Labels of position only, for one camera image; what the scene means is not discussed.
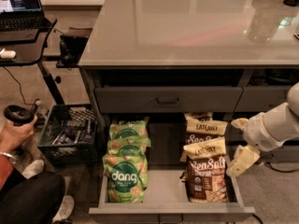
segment drawer handle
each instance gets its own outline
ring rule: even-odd
[[[161,99],[156,98],[156,102],[159,105],[177,105],[179,103],[179,98],[176,98],[176,99],[174,99],[172,101],[162,101]]]
[[[180,222],[162,222],[160,215],[158,215],[158,221],[159,224],[184,224],[184,216],[182,214],[180,215]]]

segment drawer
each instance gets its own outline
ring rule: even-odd
[[[103,223],[182,223],[199,221],[244,221],[254,214],[243,206],[239,193],[230,203],[190,203],[185,185],[180,181],[183,169],[157,170],[149,166],[149,186],[143,203],[108,203],[107,178],[103,177],[101,197],[90,208],[95,221]],[[232,189],[238,190],[235,179]]]
[[[94,90],[102,113],[233,112],[239,87],[104,87]]]
[[[149,119],[149,185],[143,203],[109,203],[107,177],[102,178],[99,204],[90,216],[99,223],[185,223],[244,221],[255,213],[243,204],[235,178],[226,178],[229,203],[190,203],[179,179],[186,168],[179,162],[182,123],[152,123]]]
[[[263,112],[282,104],[291,86],[244,87],[235,112]]]

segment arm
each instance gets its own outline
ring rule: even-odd
[[[0,132],[0,151],[12,154],[13,150],[34,133],[34,124],[37,117],[28,124],[14,126],[13,122],[7,120]],[[13,171],[13,166],[7,156],[0,155],[0,189],[4,186],[7,178]]]
[[[8,157],[0,155],[0,190],[6,183],[12,170],[13,170],[13,166],[9,162]]]
[[[237,148],[226,171],[227,175],[238,176],[260,158],[261,151],[271,151],[299,137],[299,83],[289,90],[287,102],[250,119],[233,120],[232,125],[243,131],[248,143]]]

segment snack bag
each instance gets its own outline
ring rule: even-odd
[[[151,141],[148,137],[129,136],[126,138],[109,140],[107,143],[107,153],[122,155],[141,155],[145,154],[147,147],[150,146]]]
[[[119,138],[115,140],[109,140],[107,143],[107,153],[116,156],[123,156],[126,160],[132,158],[132,156],[144,156],[147,147],[150,147],[150,139],[148,137],[131,136],[127,138]],[[148,186],[148,161],[144,157],[144,167],[142,167],[142,173],[140,177],[142,179],[143,188]]]
[[[139,122],[140,120],[143,120],[146,122],[146,124],[148,124],[150,117],[136,116],[136,117],[130,117],[129,119],[120,119],[117,122],[118,122],[118,124],[128,124],[128,123],[136,123],[136,122]]]
[[[149,137],[147,122],[144,120],[127,122],[125,124],[111,124],[109,134],[112,140],[130,136]]]
[[[184,147],[187,152],[186,189],[192,203],[226,203],[224,137]]]
[[[186,145],[200,143],[224,136],[227,122],[217,120],[200,121],[188,119],[186,129]],[[180,161],[185,162],[187,154],[182,152]]]
[[[198,119],[199,121],[213,120],[213,112],[202,112],[202,113],[185,113],[185,119]]]
[[[108,176],[108,198],[111,203],[142,203],[145,156],[123,157],[106,154],[103,164]]]

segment crate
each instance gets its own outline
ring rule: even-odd
[[[74,123],[81,126],[75,125],[75,128],[72,126],[69,129],[69,125]],[[79,138],[78,132],[84,133],[87,138]],[[76,133],[77,139],[67,137],[62,141],[62,137],[72,133]],[[91,105],[54,105],[37,147],[54,167],[62,167],[98,163],[103,144]]]

